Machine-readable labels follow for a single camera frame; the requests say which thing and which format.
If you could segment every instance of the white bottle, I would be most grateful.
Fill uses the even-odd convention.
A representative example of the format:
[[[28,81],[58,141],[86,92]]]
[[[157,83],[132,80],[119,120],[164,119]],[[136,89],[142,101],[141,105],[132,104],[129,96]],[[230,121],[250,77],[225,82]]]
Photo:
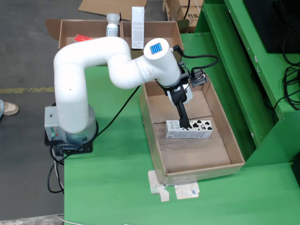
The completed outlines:
[[[117,37],[119,31],[118,25],[119,25],[120,15],[114,13],[108,13],[106,15],[106,19],[108,22],[108,25],[106,27],[106,36]]]

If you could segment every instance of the open cardboard box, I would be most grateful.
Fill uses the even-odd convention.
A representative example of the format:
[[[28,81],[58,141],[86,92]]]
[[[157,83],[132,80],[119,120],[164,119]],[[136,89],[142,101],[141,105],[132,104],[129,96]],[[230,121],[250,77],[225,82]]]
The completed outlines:
[[[46,27],[50,36],[59,41],[59,49],[74,43],[77,34],[90,38],[106,37],[106,20],[59,20],[46,19]],[[121,37],[122,28],[119,25],[118,36]]]
[[[185,105],[191,120],[211,120],[208,139],[166,139],[165,121],[178,120],[177,110],[155,81],[143,85],[142,117],[158,181],[177,184],[237,173],[245,164],[233,131],[211,82],[193,89]]]
[[[184,15],[188,9],[187,0],[164,0],[165,1],[165,10],[168,15],[169,21],[177,21],[180,24],[181,33],[191,33],[194,32],[198,23],[199,14],[204,0],[191,1],[189,10],[187,13],[186,20],[189,21],[188,24],[184,19]]]
[[[121,21],[123,39],[129,44],[131,49],[131,22]],[[170,47],[179,45],[183,50],[183,44],[179,33],[178,25],[175,21],[165,22],[145,22],[144,25],[144,47],[155,38],[164,38],[168,41]],[[135,59],[143,55],[143,49],[131,49],[131,58]],[[177,62],[181,61],[178,52],[174,52]]]

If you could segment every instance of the yellow floor marking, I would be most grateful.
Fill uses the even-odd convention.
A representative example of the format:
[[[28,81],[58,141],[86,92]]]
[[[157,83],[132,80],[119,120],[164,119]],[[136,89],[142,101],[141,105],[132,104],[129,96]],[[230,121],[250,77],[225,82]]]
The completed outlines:
[[[42,87],[42,88],[3,88],[0,89],[0,94],[22,94],[25,92],[54,92],[54,87]]]

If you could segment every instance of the red object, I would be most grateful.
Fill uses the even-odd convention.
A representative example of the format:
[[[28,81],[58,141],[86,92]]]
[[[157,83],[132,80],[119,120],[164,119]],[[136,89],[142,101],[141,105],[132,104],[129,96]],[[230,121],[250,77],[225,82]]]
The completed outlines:
[[[76,37],[74,38],[74,41],[76,41],[76,42],[88,41],[88,40],[92,40],[92,38],[81,35],[81,34],[77,34]]]

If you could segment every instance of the cardboard flap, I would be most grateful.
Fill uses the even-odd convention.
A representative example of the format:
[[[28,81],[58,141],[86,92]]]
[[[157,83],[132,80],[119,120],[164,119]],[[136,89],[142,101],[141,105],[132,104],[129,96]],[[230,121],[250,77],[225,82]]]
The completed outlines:
[[[82,0],[79,11],[106,15],[108,13],[121,13],[122,19],[131,20],[131,7],[145,7],[147,0]]]
[[[46,19],[45,24],[47,27],[48,34],[55,40],[59,41],[61,20],[48,18]]]

